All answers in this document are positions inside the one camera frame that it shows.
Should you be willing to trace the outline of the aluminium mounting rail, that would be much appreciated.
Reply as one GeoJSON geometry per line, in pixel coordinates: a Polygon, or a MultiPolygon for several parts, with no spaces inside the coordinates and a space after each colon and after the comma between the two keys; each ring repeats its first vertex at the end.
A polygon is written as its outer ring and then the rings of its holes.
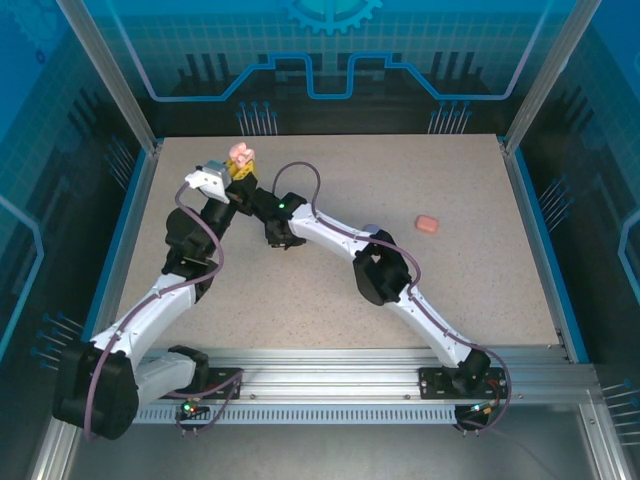
{"type": "MultiPolygon", "coordinates": [[[[594,366],[559,346],[506,347],[494,366],[509,373],[516,405],[602,400],[594,366]]],[[[430,349],[212,349],[212,368],[241,370],[239,400],[259,404],[417,403],[418,371],[440,365],[430,349]]]]}

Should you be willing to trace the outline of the grey metal shelf plate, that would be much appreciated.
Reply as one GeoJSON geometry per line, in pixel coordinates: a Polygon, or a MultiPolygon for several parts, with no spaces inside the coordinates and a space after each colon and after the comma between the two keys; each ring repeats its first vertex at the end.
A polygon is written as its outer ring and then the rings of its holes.
{"type": "Polygon", "coordinates": [[[577,408],[520,406],[499,425],[136,425],[116,441],[48,433],[9,480],[640,480],[640,461],[577,408]]]}

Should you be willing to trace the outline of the blue table edge strip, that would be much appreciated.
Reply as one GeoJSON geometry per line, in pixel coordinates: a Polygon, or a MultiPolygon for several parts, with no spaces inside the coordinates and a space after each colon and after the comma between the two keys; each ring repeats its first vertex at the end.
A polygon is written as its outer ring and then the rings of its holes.
{"type": "Polygon", "coordinates": [[[161,147],[141,151],[129,182],[80,340],[88,342],[117,320],[129,266],[161,147]]]}
{"type": "Polygon", "coordinates": [[[587,364],[590,358],[524,157],[517,149],[504,154],[504,163],[557,336],[572,363],[587,364]]]}

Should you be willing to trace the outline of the aluminium enclosure post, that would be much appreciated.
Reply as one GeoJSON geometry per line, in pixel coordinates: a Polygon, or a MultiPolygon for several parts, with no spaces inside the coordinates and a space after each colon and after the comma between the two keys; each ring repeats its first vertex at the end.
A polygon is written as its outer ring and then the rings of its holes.
{"type": "Polygon", "coordinates": [[[531,89],[517,111],[505,138],[505,157],[514,156],[516,149],[533,124],[546,98],[589,26],[602,0],[576,0],[554,44],[552,45],[531,89]]]}
{"type": "Polygon", "coordinates": [[[156,136],[84,2],[56,0],[56,3],[136,140],[147,154],[155,154],[158,147],[156,136]]]}

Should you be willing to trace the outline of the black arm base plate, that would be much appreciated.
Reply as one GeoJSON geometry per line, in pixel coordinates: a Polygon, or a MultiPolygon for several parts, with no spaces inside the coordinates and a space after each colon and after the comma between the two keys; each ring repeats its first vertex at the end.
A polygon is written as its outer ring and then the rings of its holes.
{"type": "Polygon", "coordinates": [[[504,370],[490,367],[463,393],[454,385],[455,369],[422,367],[418,370],[418,385],[422,400],[505,399],[508,393],[504,370]]]}
{"type": "Polygon", "coordinates": [[[161,396],[162,400],[200,398],[207,400],[224,399],[231,394],[238,399],[242,377],[245,371],[241,368],[210,367],[204,383],[200,386],[188,386],[161,396]]]}

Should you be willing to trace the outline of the pale pink charging case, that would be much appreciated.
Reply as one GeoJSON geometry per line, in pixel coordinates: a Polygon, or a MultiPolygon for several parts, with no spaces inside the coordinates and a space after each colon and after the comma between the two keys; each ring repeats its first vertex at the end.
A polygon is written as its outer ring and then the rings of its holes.
{"type": "Polygon", "coordinates": [[[249,148],[245,142],[240,142],[230,148],[229,157],[237,168],[243,168],[255,159],[255,151],[249,148]]]}

